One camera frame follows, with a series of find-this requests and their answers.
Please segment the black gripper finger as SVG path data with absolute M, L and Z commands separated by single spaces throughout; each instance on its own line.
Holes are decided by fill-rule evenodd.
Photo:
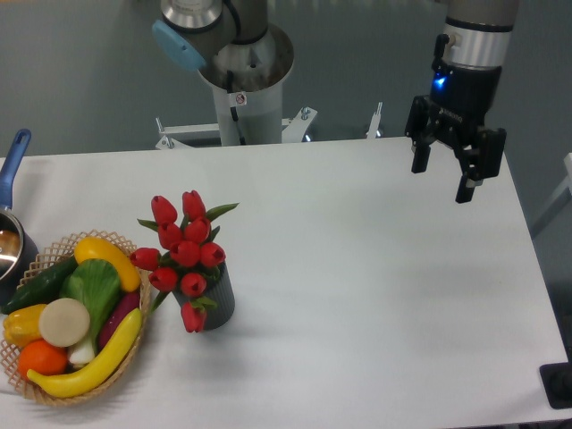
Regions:
M 423 142 L 412 143 L 413 162 L 411 166 L 412 173 L 422 173 L 427 169 L 429 157 L 431 154 L 431 145 Z
M 455 201 L 458 204 L 471 202 L 475 193 L 475 189 L 478 186 L 479 181 L 471 179 L 466 173 L 464 173 L 459 181 Z

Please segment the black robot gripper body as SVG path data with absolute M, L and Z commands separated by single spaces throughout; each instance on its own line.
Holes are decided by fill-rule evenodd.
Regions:
M 462 174 L 493 178 L 499 174 L 506 131 L 489 129 L 484 119 L 502 68 L 445 66 L 433 77 L 430 94 L 413 99 L 405 134 L 412 143 L 439 141 L 451 148 Z

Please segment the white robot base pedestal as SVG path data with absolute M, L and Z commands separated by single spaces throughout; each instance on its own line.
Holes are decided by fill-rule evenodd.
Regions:
M 153 37 L 180 68 L 212 89 L 224 146 L 307 140 L 316 111 L 282 118 L 282 88 L 294 64 L 287 34 L 266 1 L 163 1 Z

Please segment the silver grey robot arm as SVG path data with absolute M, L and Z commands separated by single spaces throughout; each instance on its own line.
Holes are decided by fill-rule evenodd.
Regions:
M 461 170 L 456 200 L 462 204 L 501 168 L 507 132 L 487 127 L 485 117 L 500 81 L 519 3 L 446 5 L 445 25 L 433 50 L 431 90 L 413 99 L 405 134 L 412 143 L 414 173 L 425 172 L 434 142 L 453 151 Z

